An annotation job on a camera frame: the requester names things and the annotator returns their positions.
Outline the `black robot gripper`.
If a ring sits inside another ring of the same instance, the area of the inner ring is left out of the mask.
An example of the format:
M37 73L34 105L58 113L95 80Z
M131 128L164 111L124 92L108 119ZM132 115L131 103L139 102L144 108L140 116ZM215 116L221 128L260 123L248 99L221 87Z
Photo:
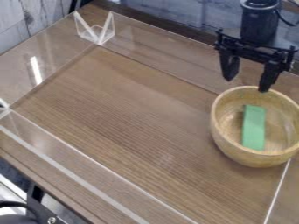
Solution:
M215 50L219 52L221 75L225 81L239 74L240 59L264 65L257 91L265 93L276 83L279 74L291 69L299 47L277 34L279 21L289 26L280 15L280 8L243 8L240 28L228 31L219 28Z

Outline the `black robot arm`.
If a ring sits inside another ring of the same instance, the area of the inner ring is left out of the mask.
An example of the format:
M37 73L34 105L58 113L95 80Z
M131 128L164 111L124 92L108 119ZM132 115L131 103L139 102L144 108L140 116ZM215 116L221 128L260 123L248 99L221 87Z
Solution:
M299 45L277 33L279 22L297 26L281 16L281 0L240 0L241 21L235 31L217 29L215 50L219 52L221 76L232 81L239 74L240 59L264 65L257 91L264 93L283 71L292 67Z

